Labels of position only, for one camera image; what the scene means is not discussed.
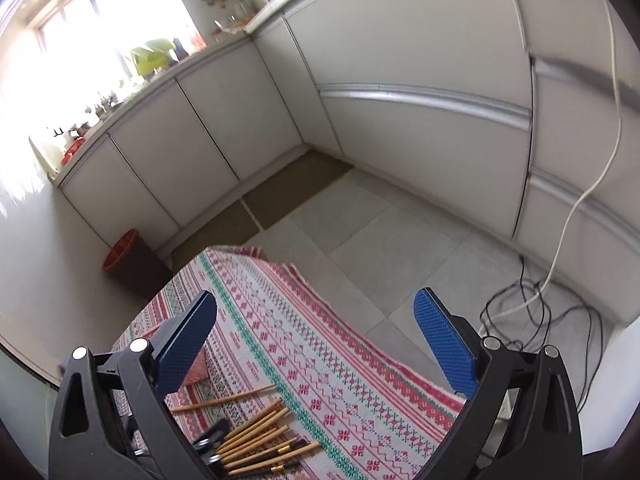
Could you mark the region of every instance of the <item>patterned tablecloth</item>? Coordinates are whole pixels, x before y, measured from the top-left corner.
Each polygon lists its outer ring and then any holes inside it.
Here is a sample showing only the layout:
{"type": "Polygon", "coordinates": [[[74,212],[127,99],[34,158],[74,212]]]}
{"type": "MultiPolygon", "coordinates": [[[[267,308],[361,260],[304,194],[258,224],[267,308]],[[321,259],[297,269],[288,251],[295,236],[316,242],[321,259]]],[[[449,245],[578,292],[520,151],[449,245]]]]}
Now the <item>patterned tablecloth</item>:
{"type": "MultiPolygon", "coordinates": [[[[193,440],[224,416],[235,427],[281,396],[292,414],[287,438],[320,441],[323,451],[287,476],[410,480],[440,443],[462,401],[394,361],[347,326],[294,266],[262,259],[257,248],[201,252],[147,305],[114,350],[177,315],[201,290],[218,302],[205,349],[209,380],[166,398],[169,407],[244,392],[249,400],[184,412],[193,440]]],[[[119,400],[126,410],[126,401],[119,400]]]]}

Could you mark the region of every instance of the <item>wooden chopstick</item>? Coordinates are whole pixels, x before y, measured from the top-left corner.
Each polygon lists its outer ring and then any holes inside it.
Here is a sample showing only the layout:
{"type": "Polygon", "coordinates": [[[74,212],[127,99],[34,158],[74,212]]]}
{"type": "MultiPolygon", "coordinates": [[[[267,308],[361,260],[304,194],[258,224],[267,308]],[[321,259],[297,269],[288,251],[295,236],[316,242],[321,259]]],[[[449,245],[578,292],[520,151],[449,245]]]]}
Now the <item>wooden chopstick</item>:
{"type": "Polygon", "coordinates": [[[285,446],[288,446],[289,444],[292,444],[297,439],[298,438],[295,436],[294,438],[290,438],[289,440],[285,440],[284,442],[276,444],[275,446],[270,447],[269,449],[265,449],[264,451],[260,451],[258,453],[254,453],[252,455],[245,456],[244,458],[240,458],[238,460],[234,460],[233,462],[229,462],[229,463],[227,463],[225,465],[225,469],[234,469],[234,468],[237,469],[239,465],[246,464],[247,462],[251,462],[251,460],[255,460],[256,458],[260,458],[261,456],[269,454],[269,453],[271,453],[273,451],[277,451],[281,447],[285,447],[285,446]]]}
{"type": "Polygon", "coordinates": [[[216,453],[218,453],[219,455],[221,455],[223,458],[226,458],[227,456],[236,453],[242,449],[244,449],[245,447],[250,446],[251,444],[258,442],[260,439],[265,438],[265,437],[270,437],[273,433],[275,433],[276,431],[278,431],[278,428],[271,428],[269,431],[267,431],[267,433],[263,433],[260,434],[254,438],[252,438],[251,440],[249,440],[248,442],[245,442],[244,444],[241,444],[240,446],[237,447],[230,447],[229,449],[222,450],[222,452],[220,452],[220,448],[218,448],[216,450],[216,453]]]}
{"type": "Polygon", "coordinates": [[[242,423],[240,426],[228,433],[223,442],[231,440],[233,437],[235,437],[239,433],[242,433],[244,430],[248,430],[256,422],[262,420],[265,416],[269,415],[273,410],[275,410],[281,402],[282,399],[277,399],[274,400],[271,404],[268,404],[264,409],[260,410],[260,412],[252,416],[252,418],[250,418],[248,421],[242,423]]]}
{"type": "Polygon", "coordinates": [[[224,452],[222,451],[223,449],[229,450],[233,447],[237,447],[240,444],[244,444],[245,442],[247,442],[248,440],[251,440],[251,438],[257,434],[262,433],[264,430],[266,430],[266,428],[268,428],[271,424],[276,423],[278,420],[280,420],[283,416],[286,416],[289,414],[289,409],[284,407],[282,408],[279,412],[276,413],[272,413],[270,416],[268,416],[263,423],[257,425],[255,427],[255,429],[245,433],[244,435],[238,437],[236,436],[236,439],[232,439],[229,440],[228,442],[225,442],[222,446],[220,446],[220,448],[218,448],[218,452],[224,452]]]}
{"type": "Polygon", "coordinates": [[[256,388],[255,390],[251,390],[248,392],[241,392],[239,394],[230,395],[228,397],[221,397],[220,399],[212,399],[205,400],[204,402],[199,402],[197,404],[188,404],[187,406],[178,406],[177,408],[171,408],[172,413],[180,413],[180,412],[188,412],[189,410],[197,410],[198,408],[206,408],[207,406],[217,406],[219,404],[224,404],[225,402],[231,402],[232,400],[243,399],[244,397],[249,397],[254,394],[258,394],[263,392],[264,390],[270,390],[274,388],[275,384],[269,384],[269,386],[263,386],[261,388],[256,388]]]}
{"type": "Polygon", "coordinates": [[[293,458],[295,456],[301,455],[303,453],[307,453],[309,451],[313,451],[317,448],[320,447],[320,443],[316,440],[314,442],[312,442],[311,444],[308,444],[308,446],[305,447],[300,447],[299,449],[296,449],[295,451],[291,451],[289,453],[285,453],[284,455],[280,455],[277,456],[276,458],[270,458],[268,460],[265,460],[264,462],[258,462],[257,464],[251,464],[248,465],[246,467],[241,467],[238,469],[232,469],[231,471],[228,472],[229,476],[234,476],[234,475],[239,475],[242,473],[248,473],[249,471],[255,471],[256,469],[261,469],[265,466],[271,465],[271,464],[277,464],[277,463],[283,463],[286,459],[288,458],[293,458]]]}
{"type": "Polygon", "coordinates": [[[276,431],[273,431],[273,433],[270,433],[268,436],[258,439],[254,443],[249,444],[248,446],[244,446],[242,449],[234,450],[233,453],[228,454],[226,456],[223,455],[222,463],[228,464],[230,462],[233,462],[233,460],[235,460],[239,456],[252,452],[257,447],[263,446],[264,444],[266,444],[267,442],[270,442],[274,438],[278,438],[281,434],[285,433],[286,431],[289,431],[289,427],[285,424],[283,427],[278,428],[276,431]]]}

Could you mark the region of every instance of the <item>brown trash can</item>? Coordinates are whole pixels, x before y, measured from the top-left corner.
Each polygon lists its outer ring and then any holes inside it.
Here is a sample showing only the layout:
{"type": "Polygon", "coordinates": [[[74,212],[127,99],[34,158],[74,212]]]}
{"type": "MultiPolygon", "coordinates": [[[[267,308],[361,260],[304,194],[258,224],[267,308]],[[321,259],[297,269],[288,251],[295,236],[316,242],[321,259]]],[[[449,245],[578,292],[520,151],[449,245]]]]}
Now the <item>brown trash can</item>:
{"type": "Polygon", "coordinates": [[[137,229],[127,231],[115,243],[102,264],[102,270],[147,302],[174,276],[140,238],[137,229]]]}

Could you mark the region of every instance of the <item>blue textured pad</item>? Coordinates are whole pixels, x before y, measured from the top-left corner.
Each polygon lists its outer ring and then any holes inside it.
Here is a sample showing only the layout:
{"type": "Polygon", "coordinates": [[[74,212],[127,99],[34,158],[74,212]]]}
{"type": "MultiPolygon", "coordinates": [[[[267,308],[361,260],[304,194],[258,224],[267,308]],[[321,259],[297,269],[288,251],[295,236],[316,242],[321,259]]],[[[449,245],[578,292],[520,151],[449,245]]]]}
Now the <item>blue textured pad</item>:
{"type": "Polygon", "coordinates": [[[156,357],[154,389],[159,398],[176,392],[216,322],[218,307],[210,292],[202,294],[175,318],[175,333],[156,357]]]}
{"type": "Polygon", "coordinates": [[[473,354],[428,291],[415,295],[414,316],[451,387],[473,397],[478,388],[473,354]]]}

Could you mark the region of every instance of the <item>gray tile floor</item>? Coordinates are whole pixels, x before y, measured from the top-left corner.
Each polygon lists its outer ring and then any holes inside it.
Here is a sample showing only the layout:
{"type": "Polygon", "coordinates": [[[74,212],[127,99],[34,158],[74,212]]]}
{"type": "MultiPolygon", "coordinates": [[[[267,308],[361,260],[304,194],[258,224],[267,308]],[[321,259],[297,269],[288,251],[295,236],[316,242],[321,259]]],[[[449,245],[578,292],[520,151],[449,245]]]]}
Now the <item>gray tile floor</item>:
{"type": "MultiPolygon", "coordinates": [[[[518,255],[425,200],[360,170],[305,202],[248,244],[302,275],[356,331],[429,380],[449,387],[413,315],[413,297],[430,286],[452,314],[477,327],[486,301],[520,275],[518,255]]],[[[529,266],[529,275],[543,276],[529,266]]],[[[576,303],[552,286],[545,294],[554,316],[576,303]]],[[[519,292],[500,307],[521,302],[519,292]]],[[[534,311],[539,318],[540,311],[534,311]]],[[[500,328],[511,338],[533,334],[526,311],[500,328]]],[[[588,316],[572,312],[550,332],[562,352],[574,392],[584,382],[588,316]]],[[[612,326],[605,323],[605,344],[612,326]]],[[[596,338],[589,375],[599,354],[596,338]]]]}

